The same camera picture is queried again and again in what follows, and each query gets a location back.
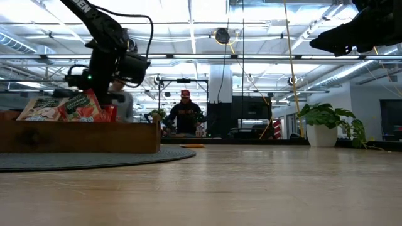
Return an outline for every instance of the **yellow cable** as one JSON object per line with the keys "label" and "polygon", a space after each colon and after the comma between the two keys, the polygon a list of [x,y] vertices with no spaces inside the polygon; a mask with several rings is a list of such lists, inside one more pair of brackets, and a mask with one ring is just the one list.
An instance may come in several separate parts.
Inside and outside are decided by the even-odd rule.
{"label": "yellow cable", "polygon": [[[216,40],[216,36],[215,36],[215,35],[216,35],[216,31],[214,32],[214,40],[216,41],[216,43],[218,43],[218,44],[220,44],[220,45],[229,45],[230,48],[231,48],[231,50],[232,50],[232,53],[233,53],[233,54],[236,54],[235,51],[234,51],[234,49],[233,49],[233,46],[232,46],[232,45],[233,45],[235,42],[237,42],[237,39],[238,39],[238,37],[239,37],[239,34],[238,34],[238,33],[236,33],[236,39],[235,39],[232,43],[228,43],[228,44],[219,43],[218,40]],[[256,84],[254,84],[254,82],[253,82],[252,80],[250,80],[250,82],[252,83],[252,85],[254,86],[254,88],[256,88],[257,92],[258,92],[259,94],[261,94],[261,96],[263,97],[263,100],[264,100],[265,104],[269,106],[268,101],[266,101],[264,95],[258,90]],[[269,124],[270,124],[271,121],[272,121],[272,118],[273,118],[273,115],[271,116],[271,119],[268,121],[268,125],[265,127],[265,130],[264,130],[264,132],[262,133],[262,135],[259,137],[259,139],[261,139],[261,138],[264,136],[266,130],[267,130],[268,127],[269,127]]]}
{"label": "yellow cable", "polygon": [[[300,113],[300,107],[299,107],[299,98],[297,97],[297,92],[296,92],[296,79],[295,79],[295,71],[293,69],[293,59],[291,55],[291,45],[290,45],[290,32],[289,32],[289,24],[288,24],[288,9],[286,8],[286,0],[283,0],[283,5],[285,7],[285,17],[286,17],[286,30],[288,32],[288,47],[289,47],[289,58],[290,58],[290,67],[291,67],[291,79],[293,82],[293,93],[295,94],[295,101],[296,101],[296,108],[297,108],[297,114]],[[303,123],[302,120],[300,119],[300,136],[304,138],[304,128],[303,128]]]}
{"label": "yellow cable", "polygon": [[[377,48],[376,48],[376,47],[374,47],[374,51],[375,51],[376,54],[378,55],[378,51],[377,51]],[[387,77],[388,77],[389,81],[392,82],[392,79],[391,79],[391,77],[389,76],[388,70],[385,68],[385,66],[384,66],[381,62],[380,62],[379,64],[382,66],[382,68],[383,68],[383,69],[385,70],[385,72],[387,73]],[[398,91],[398,93],[399,93],[400,95],[402,95],[402,92],[397,88],[396,85],[394,85],[394,88],[396,89],[396,91]]]}

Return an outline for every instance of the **metal frame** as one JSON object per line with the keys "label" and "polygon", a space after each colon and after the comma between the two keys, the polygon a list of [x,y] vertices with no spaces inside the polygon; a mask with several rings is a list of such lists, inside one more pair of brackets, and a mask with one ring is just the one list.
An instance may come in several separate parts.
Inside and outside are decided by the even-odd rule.
{"label": "metal frame", "polygon": [[[181,80],[185,80],[185,81],[189,81],[189,82],[195,82],[197,84],[199,84],[199,82],[205,82],[207,84],[207,89],[205,90],[201,84],[199,84],[199,86],[202,88],[202,90],[207,93],[207,102],[209,99],[209,83],[207,79],[185,79],[185,78],[179,78],[179,79],[160,79],[158,82],[158,110],[161,109],[161,92],[164,91],[167,86],[169,86],[172,82],[177,82],[177,83],[181,83],[179,81]],[[161,89],[161,82],[168,82],[163,89]]]}

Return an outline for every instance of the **orange object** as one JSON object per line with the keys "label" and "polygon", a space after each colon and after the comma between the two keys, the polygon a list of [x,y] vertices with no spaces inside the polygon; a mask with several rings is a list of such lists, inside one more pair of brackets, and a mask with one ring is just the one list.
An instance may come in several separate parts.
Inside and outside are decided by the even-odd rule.
{"label": "orange object", "polygon": [[203,144],[181,144],[182,148],[204,148]]}

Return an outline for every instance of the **green leaves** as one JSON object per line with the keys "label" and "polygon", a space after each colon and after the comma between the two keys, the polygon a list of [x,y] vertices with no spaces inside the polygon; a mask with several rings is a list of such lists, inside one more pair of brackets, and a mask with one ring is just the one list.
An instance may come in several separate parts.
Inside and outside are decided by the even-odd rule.
{"label": "green leaves", "polygon": [[[348,138],[352,138],[352,145],[354,147],[366,147],[366,132],[363,123],[356,119],[356,116],[349,110],[336,108],[333,110],[331,104],[306,104],[298,114],[299,117],[304,117],[308,125],[325,125],[329,129],[337,126],[342,126],[346,130]],[[340,119],[341,116],[350,117],[353,119],[349,124]]]}
{"label": "green leaves", "polygon": [[151,111],[151,114],[154,114],[154,113],[158,113],[161,116],[161,120],[163,120],[166,117],[166,112],[164,109],[159,109],[159,110],[154,109]]}

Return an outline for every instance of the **red snack bag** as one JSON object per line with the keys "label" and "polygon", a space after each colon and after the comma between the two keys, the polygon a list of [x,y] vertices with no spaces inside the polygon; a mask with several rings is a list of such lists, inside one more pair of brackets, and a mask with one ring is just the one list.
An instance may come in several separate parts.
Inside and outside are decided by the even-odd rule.
{"label": "red snack bag", "polygon": [[102,107],[104,122],[115,122],[116,114],[117,114],[117,107],[115,105],[103,105],[101,107]]}
{"label": "red snack bag", "polygon": [[103,122],[102,109],[93,90],[86,90],[65,104],[59,111],[67,122]]}

